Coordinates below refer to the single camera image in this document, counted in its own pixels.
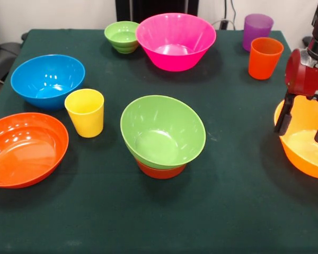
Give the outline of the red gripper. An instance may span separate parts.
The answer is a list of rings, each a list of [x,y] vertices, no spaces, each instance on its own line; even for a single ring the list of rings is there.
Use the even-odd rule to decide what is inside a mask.
[[[291,122],[291,110],[297,95],[318,101],[318,60],[309,55],[306,49],[295,49],[286,65],[285,84],[287,92],[280,111],[274,133],[283,136]],[[318,130],[314,140],[318,143]]]

